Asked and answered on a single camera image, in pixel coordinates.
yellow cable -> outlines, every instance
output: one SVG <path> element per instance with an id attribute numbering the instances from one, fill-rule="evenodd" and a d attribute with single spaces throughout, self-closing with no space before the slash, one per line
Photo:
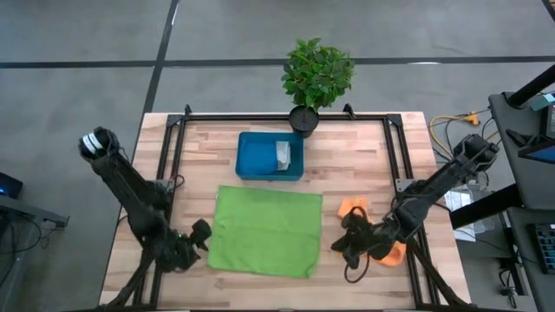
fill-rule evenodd
<path id="1" fill-rule="evenodd" d="M 486 140 L 489 141 L 497 133 L 499 133 L 499 131 L 496 131 L 496 132 L 492 133 L 492 135 L 488 136 Z"/>
<path id="2" fill-rule="evenodd" d="M 437 136 L 435 136 L 435 132 L 434 132 L 434 122 L 438 119 L 450 119 L 450 120 L 460 120 L 462 119 L 462 117 L 456 117 L 456 116 L 448 116 L 448 115 L 441 115 L 441 116 L 435 116 L 434 118 L 432 118 L 432 120 L 429 123 L 429 129 L 430 129 L 430 133 L 432 134 L 432 139 L 434 139 L 434 142 L 440 146 L 445 153 L 447 153 L 447 155 L 449 155 L 450 157 L 453 157 L 453 155 L 451 154 L 451 151 L 449 151 L 448 148 L 446 148 L 443 143 L 440 142 L 440 140 L 437 138 Z"/>

green plant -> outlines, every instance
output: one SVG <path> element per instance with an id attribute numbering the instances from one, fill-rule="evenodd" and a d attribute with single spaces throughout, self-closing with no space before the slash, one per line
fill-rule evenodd
<path id="1" fill-rule="evenodd" d="M 285 93 L 293 95 L 293 103 L 312 107 L 330 107 L 338 96 L 351 89 L 350 78 L 355 63 L 347 53 L 318 45 L 320 38 L 297 40 L 297 48 L 284 65 Z"/>

black pot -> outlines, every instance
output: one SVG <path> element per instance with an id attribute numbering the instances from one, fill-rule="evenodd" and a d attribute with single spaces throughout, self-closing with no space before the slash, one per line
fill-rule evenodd
<path id="1" fill-rule="evenodd" d="M 310 107 L 297 106 L 289 113 L 289 123 L 293 132 L 303 135 L 304 138 L 310 137 L 319 121 L 318 113 Z"/>

table leg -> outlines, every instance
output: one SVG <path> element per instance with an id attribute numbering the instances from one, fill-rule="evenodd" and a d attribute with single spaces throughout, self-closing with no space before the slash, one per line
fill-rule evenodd
<path id="1" fill-rule="evenodd" d="M 476 202 L 466 205 L 456 211 L 449 213 L 453 229 L 472 224 L 483 218 L 491 217 L 503 212 L 509 207 L 522 206 L 519 188 L 516 184 L 499 190 Z"/>

black metal frame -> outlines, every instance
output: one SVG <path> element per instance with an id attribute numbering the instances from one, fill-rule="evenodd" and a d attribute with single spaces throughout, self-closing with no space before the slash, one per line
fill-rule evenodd
<path id="1" fill-rule="evenodd" d="M 241 121 L 241 120 L 266 120 L 266 121 L 287 121 L 288 114 L 192 114 L 191 108 L 187 105 L 184 114 L 170 114 L 167 116 L 166 120 L 166 130 L 164 132 L 164 139 L 162 141 L 162 148 L 160 151 L 160 161 L 158 165 L 158 171 L 156 174 L 156 179 L 164 178 L 164 171 L 166 168 L 167 154 L 169 151 L 170 139 L 172 137 L 172 132 L 174 127 L 179 127 L 177 140 L 175 143 L 175 151 L 173 156 L 173 163 L 171 168 L 171 176 L 178 174 L 180 166 L 180 154 L 182 153 L 183 140 L 185 138 L 186 123 L 188 121 Z M 388 159 L 391 167 L 392 181 L 394 183 L 395 194 L 397 190 L 395 188 L 395 180 L 400 179 L 400 170 L 397 165 L 397 158 L 395 155 L 395 147 L 393 141 L 393 135 L 391 127 L 394 126 L 397 131 L 400 150 L 402 155 L 402 163 L 406 173 L 407 179 L 412 179 L 414 177 L 413 170 L 408 154 L 407 140 L 404 133 L 404 128 L 402 124 L 402 117 L 400 114 L 355 114 L 352 107 L 346 104 L 343 113 L 337 114 L 321 114 L 321 121 L 326 120 L 373 120 L 380 121 L 383 124 L 383 131 L 385 134 L 386 147 L 388 148 Z M 174 193 L 171 194 L 171 204 L 168 211 L 166 212 L 166 218 L 169 220 L 173 209 L 173 197 Z M 422 248 L 422 252 L 429 259 L 429 248 L 428 241 L 426 238 L 426 232 L 424 227 L 422 227 L 418 232 L 419 245 Z M 417 309 L 428 309 L 429 306 L 423 302 L 422 293 L 420 287 L 420 280 L 418 276 L 418 269 L 416 267 L 415 255 L 410 249 L 407 250 L 408 259 L 408 275 L 410 278 L 411 288 L 413 292 L 413 298 L 415 299 L 415 306 Z M 432 305 L 439 305 L 440 299 L 438 296 L 438 291 L 433 284 L 430 276 L 426 274 L 428 282 L 428 290 L 430 294 L 430 302 Z M 161 284 L 162 272 L 156 267 L 154 271 L 153 285 L 151 289 L 151 294 L 148 304 L 142 303 L 143 292 L 144 292 L 144 279 L 141 281 L 140 286 L 134 292 L 133 305 L 130 309 L 156 309 L 158 305 L 158 299 L 160 296 L 160 284 Z"/>

